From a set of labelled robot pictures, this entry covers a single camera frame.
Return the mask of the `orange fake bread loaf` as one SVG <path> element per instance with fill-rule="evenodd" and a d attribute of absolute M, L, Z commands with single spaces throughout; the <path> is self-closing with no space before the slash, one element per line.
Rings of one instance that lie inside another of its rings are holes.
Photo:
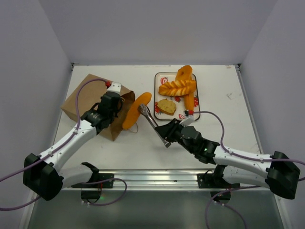
<path fill-rule="evenodd" d="M 184 106 L 186 110 L 194 109 L 194 93 L 190 93 L 183 96 Z"/>

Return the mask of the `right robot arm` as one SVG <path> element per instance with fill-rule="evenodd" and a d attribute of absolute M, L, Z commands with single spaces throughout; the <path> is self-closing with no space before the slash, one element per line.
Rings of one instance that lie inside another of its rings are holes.
<path fill-rule="evenodd" d="M 265 187 L 282 198 L 295 198 L 300 169 L 282 152 L 272 155 L 234 152 L 203 138 L 193 126 L 184 126 L 177 119 L 155 127 L 155 131 L 162 139 L 181 145 L 198 161 L 215 165 L 214 172 L 204 181 L 216 188 L 247 184 Z"/>

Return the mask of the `braided golden fake bread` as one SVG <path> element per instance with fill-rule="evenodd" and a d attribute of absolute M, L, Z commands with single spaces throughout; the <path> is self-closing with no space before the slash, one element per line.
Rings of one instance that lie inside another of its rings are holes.
<path fill-rule="evenodd" d="M 196 90 L 195 80 L 177 80 L 159 86 L 158 93 L 163 96 L 175 97 L 189 95 Z"/>

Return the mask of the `speckled fake bread slice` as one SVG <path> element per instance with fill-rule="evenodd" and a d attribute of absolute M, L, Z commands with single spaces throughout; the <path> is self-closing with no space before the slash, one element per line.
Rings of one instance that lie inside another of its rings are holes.
<path fill-rule="evenodd" d="M 157 102 L 157 107 L 161 112 L 170 116 L 176 112 L 176 104 L 172 100 L 162 99 Z"/>

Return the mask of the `metal tongs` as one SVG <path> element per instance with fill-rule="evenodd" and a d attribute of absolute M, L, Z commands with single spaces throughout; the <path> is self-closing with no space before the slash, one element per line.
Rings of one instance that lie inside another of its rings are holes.
<path fill-rule="evenodd" d="M 150 124 L 150 126 L 154 129 L 155 133 L 158 135 L 158 137 L 161 139 L 161 141 L 163 142 L 164 146 L 166 148 L 168 148 L 171 143 L 166 141 L 164 138 L 162 138 L 160 136 L 159 133 L 156 132 L 155 128 L 158 127 L 158 124 L 156 123 L 156 121 L 153 119 L 152 115 L 151 115 L 151 112 L 149 110 L 149 108 L 147 107 L 147 105 L 145 104 L 140 104 L 138 106 L 138 111 L 140 112 L 140 114 L 142 114 L 146 120 L 148 121 L 148 123 Z"/>

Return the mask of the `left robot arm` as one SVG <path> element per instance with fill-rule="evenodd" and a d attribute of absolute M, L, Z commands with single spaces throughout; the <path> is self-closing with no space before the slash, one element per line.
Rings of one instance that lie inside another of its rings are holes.
<path fill-rule="evenodd" d="M 55 145 L 25 158 L 23 183 L 46 201 L 56 197 L 66 187 L 86 184 L 94 187 L 99 170 L 88 162 L 63 169 L 66 162 L 88 141 L 106 129 L 118 116 L 122 99 L 118 93 L 106 92 L 99 103 L 85 112 L 76 126 Z"/>

